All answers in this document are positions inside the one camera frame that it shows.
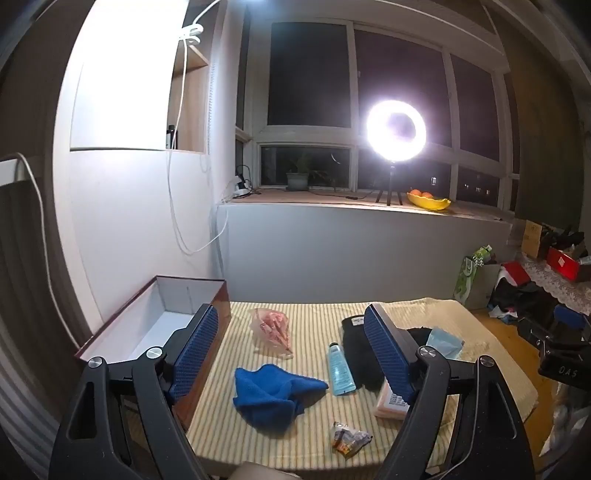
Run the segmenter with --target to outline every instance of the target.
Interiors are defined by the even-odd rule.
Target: bottle
[[[329,345],[328,352],[330,386],[334,396],[352,392],[356,389],[353,375],[345,360],[340,345],[336,342]]]

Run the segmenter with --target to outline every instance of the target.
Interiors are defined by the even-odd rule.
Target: small package
[[[330,430],[330,444],[345,458],[351,458],[361,448],[372,441],[374,437],[363,430],[352,429],[351,427],[334,422]]]
[[[402,397],[392,392],[387,380],[384,380],[379,391],[378,403],[374,408],[374,416],[383,419],[404,420],[410,406]]]
[[[253,309],[251,329],[253,339],[259,339],[279,356],[291,358],[289,319],[285,313],[270,309]]]

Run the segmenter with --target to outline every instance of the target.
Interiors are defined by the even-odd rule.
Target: dark window pane
[[[236,95],[236,126],[244,130],[244,93],[246,90],[246,58],[251,36],[251,10],[246,7],[242,25],[242,44],[238,63],[238,93]]]
[[[369,110],[381,100],[415,107],[427,141],[452,146],[452,122],[441,52],[399,38],[355,30],[362,133]]]
[[[515,211],[515,207],[517,206],[517,192],[519,191],[519,180],[513,180],[511,185],[511,205],[509,210],[512,212]]]
[[[347,148],[261,147],[261,184],[287,185],[287,173],[309,171],[311,186],[347,188],[349,157]]]
[[[344,25],[272,25],[267,123],[351,126]]]
[[[490,73],[452,55],[462,150],[499,161],[499,124]]]
[[[388,188],[389,169],[392,164],[373,150],[359,151],[357,188],[379,190]],[[429,192],[435,197],[448,198],[452,166],[433,160],[412,160],[395,166],[395,190],[412,189]]]
[[[507,97],[509,97],[509,111],[511,112],[511,133],[513,136],[513,173],[519,173],[521,147],[519,144],[519,115],[517,114],[517,101],[515,100],[515,89],[510,73],[505,73],[505,85],[507,86]]]
[[[457,197],[465,202],[496,207],[499,199],[499,179],[469,168],[460,167],[457,176]]]
[[[240,140],[236,140],[236,168],[244,162],[244,144]]]

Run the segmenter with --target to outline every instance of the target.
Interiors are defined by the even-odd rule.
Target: wooden shelf
[[[195,45],[187,42],[187,72],[197,70],[209,65],[209,60],[197,49]],[[178,41],[177,56],[174,59],[173,77],[183,74],[184,46],[183,41]]]

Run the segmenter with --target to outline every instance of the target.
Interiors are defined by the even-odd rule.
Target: white cable
[[[202,15],[209,8],[211,8],[215,3],[217,3],[217,1],[219,1],[219,0],[216,0],[216,2],[212,3],[206,10],[204,10],[202,12]],[[171,183],[170,183],[170,170],[171,170],[171,164],[172,164],[172,158],[173,158],[173,149],[177,146],[177,131],[178,131],[178,125],[181,121],[181,112],[183,111],[184,87],[185,87],[185,81],[187,78],[187,39],[186,38],[183,39],[183,46],[184,46],[184,64],[183,64],[183,79],[182,79],[182,83],[181,83],[181,98],[180,98],[180,103],[178,106],[177,123],[174,126],[173,140],[172,140],[172,145],[171,145],[172,149],[171,149],[171,151],[168,152],[168,161],[167,161],[167,165],[166,165],[166,176],[167,176],[167,184],[168,184],[168,202],[170,205],[170,216],[173,221],[174,236],[176,238],[177,245],[180,248],[181,252],[187,256],[191,256],[191,255],[195,255],[195,254],[199,253],[200,251],[204,250],[205,248],[209,247],[209,245],[211,245],[215,240],[217,240],[221,236],[221,234],[224,233],[224,230],[226,229],[226,226],[228,225],[229,214],[228,214],[228,211],[226,211],[226,220],[224,222],[222,230],[214,238],[212,238],[206,245],[204,245],[203,247],[201,247],[197,250],[191,250],[189,248],[189,246],[187,245],[187,242],[185,242],[185,240],[183,238],[183,234],[181,233],[180,227],[178,226],[177,214],[174,209],[173,190],[172,190]],[[230,185],[231,182],[233,182],[233,180],[231,180],[228,183],[228,185],[226,185],[226,189],[228,188],[228,186]]]
[[[198,16],[195,17],[195,20],[193,20],[193,25],[196,24],[202,16],[209,12],[213,8],[213,6],[215,4],[218,4],[219,2],[220,0],[213,0],[213,2],[211,2],[209,6],[205,8],[205,10],[203,10]]]
[[[45,257],[45,272],[46,272],[46,276],[47,276],[47,286],[49,287],[49,295],[51,296],[51,301],[53,302],[53,305],[56,308],[57,316],[60,318],[61,324],[66,329],[66,332],[67,332],[68,336],[70,337],[70,340],[72,341],[74,346],[79,350],[80,345],[78,345],[78,342],[76,342],[74,335],[72,335],[70,328],[68,327],[66,321],[64,320],[63,315],[61,314],[60,308],[57,305],[56,296],[53,293],[53,287],[51,286],[51,274],[49,272],[49,253],[47,252],[47,238],[46,238],[46,233],[45,233],[45,210],[43,208],[43,198],[41,197],[41,191],[39,190],[39,185],[37,184],[35,176],[33,175],[33,171],[31,170],[31,166],[29,165],[29,162],[27,161],[25,156],[19,152],[15,153],[14,155],[19,156],[20,159],[22,160],[22,162],[25,164],[25,168],[27,169],[28,174],[31,177],[31,181],[33,183],[33,186],[35,187],[35,192],[37,194],[37,200],[39,201],[39,209],[40,209],[40,213],[41,213],[41,240],[43,242],[43,255]]]

